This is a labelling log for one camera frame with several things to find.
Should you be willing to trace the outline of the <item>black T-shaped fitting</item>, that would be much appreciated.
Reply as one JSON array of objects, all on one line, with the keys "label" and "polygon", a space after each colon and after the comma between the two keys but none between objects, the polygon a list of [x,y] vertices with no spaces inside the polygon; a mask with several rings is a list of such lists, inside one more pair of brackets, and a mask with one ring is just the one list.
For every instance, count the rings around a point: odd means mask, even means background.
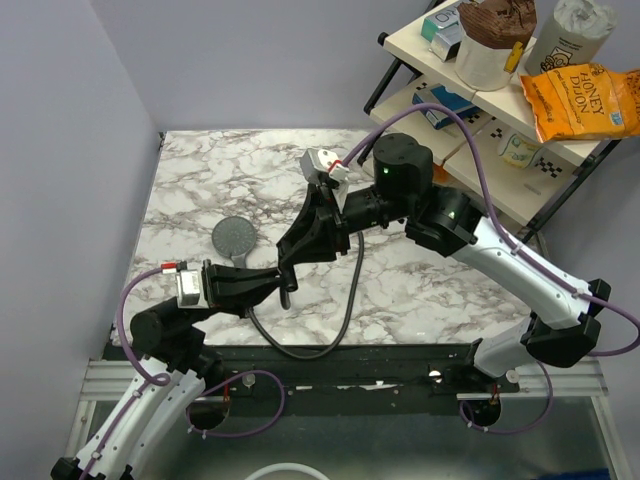
[{"label": "black T-shaped fitting", "polygon": [[298,289],[298,281],[293,266],[280,268],[281,286],[279,290],[280,304],[284,310],[291,308],[290,294]]}]

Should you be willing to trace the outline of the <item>grey shower head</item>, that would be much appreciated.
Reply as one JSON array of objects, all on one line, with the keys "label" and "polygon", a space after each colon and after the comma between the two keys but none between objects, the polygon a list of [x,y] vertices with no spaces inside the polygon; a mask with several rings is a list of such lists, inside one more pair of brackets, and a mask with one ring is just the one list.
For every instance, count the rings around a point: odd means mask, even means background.
[{"label": "grey shower head", "polygon": [[257,242],[257,230],[249,220],[229,216],[216,224],[211,239],[219,255],[230,259],[236,268],[245,268],[247,256]]}]

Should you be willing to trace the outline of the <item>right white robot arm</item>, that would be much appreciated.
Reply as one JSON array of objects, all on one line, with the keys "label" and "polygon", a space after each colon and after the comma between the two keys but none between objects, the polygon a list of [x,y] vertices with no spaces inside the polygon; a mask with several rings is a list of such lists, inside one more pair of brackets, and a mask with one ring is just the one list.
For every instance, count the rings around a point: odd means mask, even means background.
[{"label": "right white robot arm", "polygon": [[459,370],[467,389],[483,391],[497,377],[533,361],[569,368],[595,348],[601,306],[573,297],[544,272],[597,300],[608,299],[608,283],[579,280],[513,236],[501,237],[466,194],[433,184],[432,152],[414,138],[385,135],[374,153],[374,184],[358,191],[350,191],[348,170],[336,153],[308,149],[301,156],[305,201],[277,244],[283,308],[289,308],[289,295],[298,288],[296,265],[331,262],[347,253],[350,235],[403,220],[406,236],[417,245],[480,271],[531,310],[518,325],[472,344]]}]

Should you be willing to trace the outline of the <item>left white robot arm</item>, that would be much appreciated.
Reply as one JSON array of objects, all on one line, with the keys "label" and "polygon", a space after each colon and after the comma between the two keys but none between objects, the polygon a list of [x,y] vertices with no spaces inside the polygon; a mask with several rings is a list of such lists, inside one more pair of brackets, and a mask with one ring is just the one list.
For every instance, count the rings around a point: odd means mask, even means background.
[{"label": "left white robot arm", "polygon": [[257,370],[226,370],[195,325],[218,313],[246,314],[279,288],[279,271],[211,262],[192,269],[184,261],[166,262],[131,280],[121,296],[126,298],[139,282],[158,274],[174,277],[176,296],[136,314],[129,323],[122,311],[116,315],[122,349],[135,370],[133,379],[85,446],[73,457],[57,460],[52,478],[133,479],[177,419],[190,415],[197,398],[227,395],[234,383],[259,376]]}]

